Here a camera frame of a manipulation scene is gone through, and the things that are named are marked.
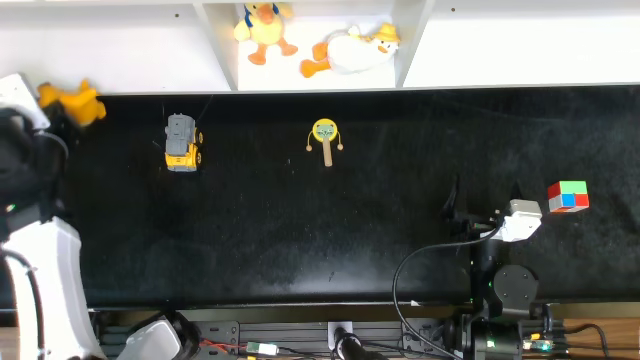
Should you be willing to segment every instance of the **red square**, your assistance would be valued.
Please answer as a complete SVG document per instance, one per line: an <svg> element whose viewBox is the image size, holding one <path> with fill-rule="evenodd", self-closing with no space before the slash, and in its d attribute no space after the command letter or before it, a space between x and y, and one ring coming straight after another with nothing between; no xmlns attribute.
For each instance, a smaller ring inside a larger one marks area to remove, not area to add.
<svg viewBox="0 0 640 360"><path fill-rule="evenodd" d="M557 183L549 186L549 189L547 189L547 194L549 195L549 200L551 200L554 197L560 195L560 193L561 193L560 182L557 182Z"/></svg>
<svg viewBox="0 0 640 360"><path fill-rule="evenodd" d="M589 195L576 194L576 206L589 207Z"/></svg>

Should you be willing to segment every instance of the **yellow and gray toy truck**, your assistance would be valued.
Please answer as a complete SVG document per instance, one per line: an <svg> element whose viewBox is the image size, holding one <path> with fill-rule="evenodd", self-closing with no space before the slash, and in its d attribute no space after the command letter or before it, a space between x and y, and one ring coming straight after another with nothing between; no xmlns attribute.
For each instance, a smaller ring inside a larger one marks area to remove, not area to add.
<svg viewBox="0 0 640 360"><path fill-rule="evenodd" d="M167 134L165 159L171 171L191 172L198 170L202 155L198 146L202 145L202 133L196 122L187 115L169 116L169 124L164 128Z"/></svg>

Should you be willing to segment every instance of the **yellow hat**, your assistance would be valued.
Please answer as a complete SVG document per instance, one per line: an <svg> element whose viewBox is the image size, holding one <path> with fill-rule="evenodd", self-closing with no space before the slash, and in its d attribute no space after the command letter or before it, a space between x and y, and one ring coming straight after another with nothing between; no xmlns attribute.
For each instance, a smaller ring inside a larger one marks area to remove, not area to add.
<svg viewBox="0 0 640 360"><path fill-rule="evenodd" d="M382 24L380 31L373 37L382 41L400 42L400 38L396 34L396 27L389 23Z"/></svg>

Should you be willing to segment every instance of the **white plush duck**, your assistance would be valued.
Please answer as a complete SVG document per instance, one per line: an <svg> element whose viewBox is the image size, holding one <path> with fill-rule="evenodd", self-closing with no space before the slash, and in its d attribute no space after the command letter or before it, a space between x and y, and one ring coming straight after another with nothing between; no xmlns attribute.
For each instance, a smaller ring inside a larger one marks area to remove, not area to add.
<svg viewBox="0 0 640 360"><path fill-rule="evenodd" d="M327 42L313 47L315 60L304 60L300 72L306 78L322 70L332 69L340 74L353 74L383 64L395 55L400 38L395 26L384 23L373 37L360 35L357 26L348 32L337 32Z"/></svg>

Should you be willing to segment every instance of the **black tabletop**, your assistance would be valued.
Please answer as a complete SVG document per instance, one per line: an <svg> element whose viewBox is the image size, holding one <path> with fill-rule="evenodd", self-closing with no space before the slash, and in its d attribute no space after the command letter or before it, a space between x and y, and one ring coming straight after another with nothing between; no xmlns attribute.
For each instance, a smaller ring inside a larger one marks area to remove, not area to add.
<svg viewBox="0 0 640 360"><path fill-rule="evenodd" d="M412 250L451 241L439 216L459 174L469 211L513 184L542 226L509 245L543 301L640 298L640 87L105 97L63 198L90 307L388 302ZM197 118L197 173L164 159L167 116ZM333 119L344 150L307 135ZM548 215L546 189L585 180L591 208ZM403 300L469 298L468 249L416 257ZM0 303L12 305L3 276Z"/></svg>

